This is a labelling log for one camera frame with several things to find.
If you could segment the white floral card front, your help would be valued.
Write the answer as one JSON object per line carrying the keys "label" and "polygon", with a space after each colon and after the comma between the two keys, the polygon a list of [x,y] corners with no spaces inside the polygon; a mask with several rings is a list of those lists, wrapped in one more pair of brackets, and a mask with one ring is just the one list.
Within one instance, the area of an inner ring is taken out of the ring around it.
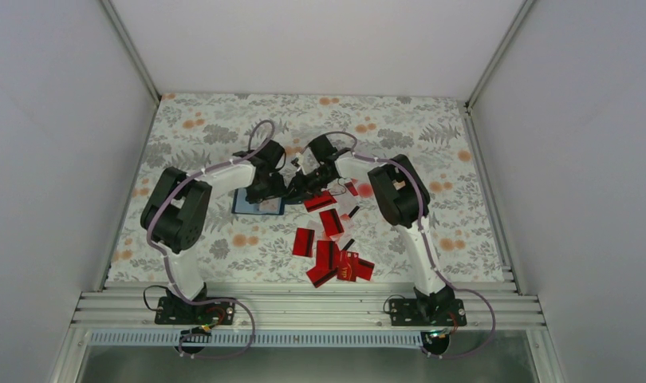
{"label": "white floral card front", "polygon": [[265,214],[277,214],[281,210],[281,200],[278,198],[263,200],[259,204],[259,211]]}

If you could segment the blue card holder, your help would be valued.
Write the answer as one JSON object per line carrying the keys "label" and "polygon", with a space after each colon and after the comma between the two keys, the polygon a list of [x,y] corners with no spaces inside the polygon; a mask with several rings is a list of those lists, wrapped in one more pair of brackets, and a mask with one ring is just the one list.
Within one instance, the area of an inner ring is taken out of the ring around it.
{"label": "blue card holder", "polygon": [[251,203],[247,200],[247,193],[245,188],[240,188],[234,192],[234,200],[231,207],[231,212],[236,215],[283,215],[285,213],[285,204],[281,198],[281,210],[277,214],[265,214],[259,211],[259,204],[261,202]]}

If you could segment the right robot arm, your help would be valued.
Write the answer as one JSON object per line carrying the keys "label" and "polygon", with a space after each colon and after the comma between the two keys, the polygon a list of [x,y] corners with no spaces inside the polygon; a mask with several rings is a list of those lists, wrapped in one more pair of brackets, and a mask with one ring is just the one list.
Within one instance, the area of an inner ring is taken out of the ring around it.
{"label": "right robot arm", "polygon": [[337,149],[326,134],[305,147],[317,166],[311,171],[299,168],[286,187],[284,199],[304,201],[340,179],[369,182],[382,217],[400,233],[416,272],[419,319],[428,325],[440,322],[447,315],[447,305],[455,300],[455,293],[440,273],[430,233],[430,196],[412,162],[405,155],[386,159],[360,154],[354,147]]}

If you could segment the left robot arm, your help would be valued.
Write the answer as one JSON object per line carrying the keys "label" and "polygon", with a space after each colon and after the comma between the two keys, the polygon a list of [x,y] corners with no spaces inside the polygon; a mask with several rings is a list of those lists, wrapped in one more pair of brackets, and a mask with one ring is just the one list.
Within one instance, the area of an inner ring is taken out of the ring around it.
{"label": "left robot arm", "polygon": [[168,289],[178,297],[175,312],[185,322],[198,322],[207,312],[207,301],[200,296],[205,282],[191,249],[203,233],[209,203],[236,190],[246,192],[248,203],[283,197],[286,185],[280,170],[285,159],[286,150],[268,140],[190,174],[175,167],[161,173],[140,225],[147,243],[163,256]]}

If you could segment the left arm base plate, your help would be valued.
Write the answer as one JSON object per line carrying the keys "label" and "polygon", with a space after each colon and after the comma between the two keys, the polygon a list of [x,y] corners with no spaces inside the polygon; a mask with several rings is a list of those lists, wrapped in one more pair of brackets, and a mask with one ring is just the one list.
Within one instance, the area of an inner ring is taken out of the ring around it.
{"label": "left arm base plate", "polygon": [[229,326],[234,321],[233,302],[213,302],[203,306],[189,305],[175,295],[159,299],[156,325]]}

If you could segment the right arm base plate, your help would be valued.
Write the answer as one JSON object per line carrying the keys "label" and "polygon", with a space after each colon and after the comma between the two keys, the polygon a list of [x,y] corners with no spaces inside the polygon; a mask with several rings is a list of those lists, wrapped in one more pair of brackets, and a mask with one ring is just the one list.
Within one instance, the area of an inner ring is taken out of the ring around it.
{"label": "right arm base plate", "polygon": [[390,298],[384,304],[384,312],[391,324],[397,327],[467,325],[461,299],[430,307],[416,298]]}

